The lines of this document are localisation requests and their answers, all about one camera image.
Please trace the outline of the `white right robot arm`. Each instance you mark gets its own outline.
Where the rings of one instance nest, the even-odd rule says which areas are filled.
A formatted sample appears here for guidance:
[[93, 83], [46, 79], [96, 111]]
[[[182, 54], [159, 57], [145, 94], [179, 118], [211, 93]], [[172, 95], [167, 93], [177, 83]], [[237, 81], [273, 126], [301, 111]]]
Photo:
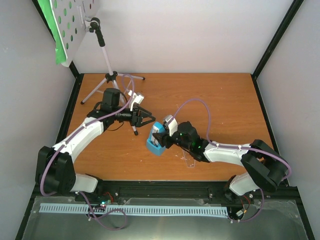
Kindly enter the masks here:
[[245, 173], [232, 176], [224, 187], [225, 198], [231, 203], [255, 190], [273, 193], [291, 173], [287, 161], [264, 141], [256, 139], [243, 145], [213, 143], [200, 137], [189, 121], [173, 126], [156, 122], [148, 141], [159, 148], [158, 155], [176, 145], [198, 162], [220, 162], [245, 168]]

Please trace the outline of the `clear plastic metronome cover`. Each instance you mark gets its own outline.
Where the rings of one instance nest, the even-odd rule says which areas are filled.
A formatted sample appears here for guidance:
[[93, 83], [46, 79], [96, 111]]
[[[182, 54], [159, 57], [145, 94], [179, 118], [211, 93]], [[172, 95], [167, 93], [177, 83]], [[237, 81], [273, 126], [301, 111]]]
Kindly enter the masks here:
[[185, 162], [187, 168], [194, 168], [196, 166], [196, 161], [184, 149], [182, 149], [182, 157], [181, 157], [181, 159]]

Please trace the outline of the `blue metronome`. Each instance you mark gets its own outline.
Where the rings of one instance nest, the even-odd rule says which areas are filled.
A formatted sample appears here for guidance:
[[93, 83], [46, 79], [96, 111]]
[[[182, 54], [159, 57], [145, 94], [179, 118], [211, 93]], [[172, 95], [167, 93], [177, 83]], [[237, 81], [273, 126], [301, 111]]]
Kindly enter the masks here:
[[146, 140], [147, 149], [156, 156], [161, 156], [165, 151], [165, 147], [162, 147], [158, 140], [153, 136], [154, 133], [164, 133], [166, 130], [160, 122], [155, 122], [149, 132], [149, 136]]

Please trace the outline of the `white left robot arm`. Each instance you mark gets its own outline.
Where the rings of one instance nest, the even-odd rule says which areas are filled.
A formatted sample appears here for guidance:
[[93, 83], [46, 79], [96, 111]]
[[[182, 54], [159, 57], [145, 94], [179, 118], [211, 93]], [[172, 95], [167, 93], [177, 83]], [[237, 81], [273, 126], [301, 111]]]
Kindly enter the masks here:
[[[120, 98], [125, 98], [120, 106]], [[128, 122], [140, 128], [156, 120], [151, 112], [140, 106], [144, 96], [129, 91], [128, 96], [116, 88], [107, 88], [102, 101], [97, 102], [81, 125], [52, 147], [43, 146], [37, 157], [35, 181], [43, 196], [86, 192], [92, 201], [103, 198], [104, 188], [99, 178], [75, 172], [74, 163], [80, 153], [116, 121]]]

